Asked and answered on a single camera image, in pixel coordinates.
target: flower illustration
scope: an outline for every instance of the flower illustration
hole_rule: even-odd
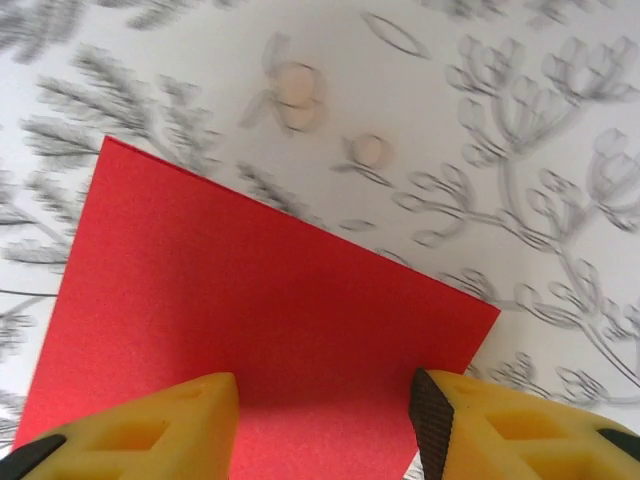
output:
[[[326,117],[324,82],[315,68],[286,60],[289,38],[276,33],[268,42],[263,56],[263,69],[269,88],[255,96],[240,122],[253,127],[261,116],[271,111],[287,134],[312,132]]]
[[[394,192],[392,200],[400,207],[412,213],[434,212],[441,214],[447,221],[446,225],[435,226],[430,223],[429,228],[418,230],[413,240],[420,245],[436,248],[443,242],[456,237],[464,229],[467,219],[474,216],[475,195],[469,177],[459,168],[448,163],[440,167],[443,179],[426,172],[412,172],[409,181],[428,194],[440,193],[450,197],[454,205],[446,205],[423,198],[424,193]]]
[[[446,70],[449,84],[463,92],[494,95],[508,85],[524,58],[522,45],[509,38],[500,47],[483,47],[473,37],[460,42],[458,51],[462,67],[449,66]]]
[[[385,187],[393,185],[376,170],[385,168],[392,160],[391,145],[378,135],[364,133],[353,140],[342,139],[345,157],[349,161],[333,167],[337,172],[356,172]]]
[[[592,10],[596,0],[528,0],[524,6],[534,12],[534,17],[528,25],[540,29],[550,23],[566,23],[568,15],[564,10],[569,6],[575,6],[584,12]],[[613,0],[597,0],[597,3],[612,8]]]
[[[423,7],[440,10],[456,20],[491,20],[504,15],[506,0],[420,0]]]
[[[604,332],[609,340],[640,341],[640,300],[635,305],[626,305],[621,310],[616,303],[608,299],[603,314],[610,324]],[[636,365],[636,371],[640,371],[640,365]]]
[[[612,129],[594,144],[587,190],[605,217],[616,227],[637,232],[640,227],[640,155],[624,153],[626,135]]]
[[[558,55],[545,59],[542,71],[573,104],[583,100],[631,101],[638,98],[638,90],[621,79],[637,53],[638,46],[626,37],[611,46],[599,45],[591,51],[583,42],[572,38]]]
[[[566,390],[564,401],[583,408],[593,408],[600,400],[606,398],[607,391],[598,381],[582,370],[569,370],[558,367],[558,376]]]
[[[473,295],[487,303],[497,300],[496,288],[482,273],[471,268],[464,268],[460,275],[448,273],[440,275],[440,279],[452,287]]]
[[[528,391],[534,385],[535,368],[529,355],[516,353],[515,362],[502,362],[498,368],[490,369],[489,375],[501,385],[518,391]]]

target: beige dot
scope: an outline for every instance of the beige dot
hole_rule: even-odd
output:
[[[376,135],[364,134],[353,140],[353,159],[371,169],[383,168],[391,160],[389,144]]]
[[[285,63],[275,81],[278,99],[291,106],[308,104],[318,93],[316,75],[315,70],[307,65]]]

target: flower bud drawing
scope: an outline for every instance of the flower bud drawing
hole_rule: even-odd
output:
[[[640,155],[627,155],[626,144],[626,135],[616,129],[596,139],[587,190],[613,225],[636,232],[640,228]]]
[[[336,165],[336,172],[356,172],[378,185],[393,187],[377,170],[385,168],[392,160],[391,145],[382,137],[364,133],[353,140],[342,139],[345,157],[349,163]]]
[[[283,132],[315,131],[326,118],[322,75],[304,63],[286,60],[289,37],[276,33],[263,54],[269,87],[250,102],[240,126],[252,128],[264,113],[271,112]]]
[[[447,81],[460,91],[484,95],[495,95],[508,85],[524,60],[522,45],[512,38],[492,48],[466,36],[460,41],[458,52],[463,65],[449,66]]]
[[[638,46],[626,37],[591,51],[585,43],[571,38],[558,55],[547,56],[542,72],[572,104],[627,102],[638,98],[638,90],[620,80],[637,54]]]
[[[582,370],[574,371],[558,367],[556,372],[567,391],[567,395],[563,397],[563,400],[567,403],[590,408],[594,407],[607,395],[607,391],[602,384]]]
[[[498,368],[489,369],[489,375],[501,385],[526,392],[534,386],[536,369],[529,355],[516,352],[514,362],[501,362]]]

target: white patterned background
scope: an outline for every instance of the white patterned background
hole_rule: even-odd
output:
[[[469,374],[640,430],[638,18],[0,0],[0,452],[105,133],[497,305]]]

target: pine branch drawing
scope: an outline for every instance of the pine branch drawing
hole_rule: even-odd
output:
[[[230,8],[242,0],[213,0],[211,5]],[[126,25],[154,30],[176,21],[198,7],[202,0],[4,0],[0,2],[0,55],[15,50],[13,59],[32,63],[46,50],[68,43],[76,36],[89,7],[138,10]]]
[[[24,401],[20,395],[0,390],[0,456],[13,443]]]
[[[543,73],[553,88],[543,88],[519,73],[524,52],[517,42],[507,40],[500,49],[493,49],[466,38],[460,45],[463,66],[447,70],[449,84],[467,94],[460,103],[459,120],[472,142],[462,147],[462,158],[474,168],[496,171],[501,205],[495,213],[478,211],[469,176],[450,164],[442,165],[442,175],[411,173],[409,180],[418,191],[396,192],[392,198],[410,212],[437,213],[450,220],[444,228],[415,232],[414,241],[425,247],[437,248],[472,224],[481,224],[508,232],[527,247],[554,256],[566,282],[551,282],[548,289],[561,306],[543,300],[543,295],[527,284],[517,284],[513,298],[504,300],[485,275],[472,269],[442,277],[503,310],[526,312],[549,325],[582,332],[618,372],[640,388],[638,308],[619,308],[605,296],[598,270],[572,255],[576,238],[597,216],[603,216],[624,233],[640,230],[640,154],[632,158],[625,153],[627,138],[618,130],[601,134],[594,142],[585,181],[586,200],[577,185],[549,169],[541,169],[540,186],[527,190],[526,199],[530,210],[545,219],[545,229],[532,226],[517,185],[518,165],[573,128],[589,107],[630,102],[639,97],[638,90],[623,80],[637,50],[624,37],[611,46],[599,45],[591,51],[579,40],[570,39],[558,55],[545,59]],[[500,141],[488,133],[484,104],[488,104]],[[611,347],[615,341],[635,342],[636,365],[630,367],[620,359]],[[593,383],[586,374],[563,375]],[[615,403],[604,394],[599,398]]]
[[[12,229],[38,229],[46,234],[46,225],[14,204],[16,190],[16,186],[10,182],[9,172],[0,170],[0,233]],[[6,281],[8,279],[0,281],[0,296],[13,306],[0,313],[0,363],[18,352],[19,345],[25,341],[24,330],[35,324],[33,317],[27,313],[29,307],[55,297],[55,294],[22,290],[4,283]]]
[[[194,106],[199,94],[196,86],[160,76],[159,88],[168,99],[165,106],[149,100],[150,86],[105,50],[83,47],[72,64],[86,84],[40,78],[40,101],[58,115],[33,116],[22,123],[26,143],[42,159],[25,187],[56,222],[46,232],[51,241],[25,238],[4,248],[5,258],[11,261],[45,266],[55,273],[64,271],[69,258],[104,134],[155,150],[199,175],[211,175],[219,163],[211,152],[220,134],[208,129],[211,112]],[[61,184],[71,170],[85,179],[76,194]],[[7,222],[21,221],[6,215]]]
[[[240,177],[251,183],[249,194],[256,200],[292,217],[323,227],[320,219],[308,213],[306,205],[276,185],[270,175],[248,163],[239,163],[238,170]]]

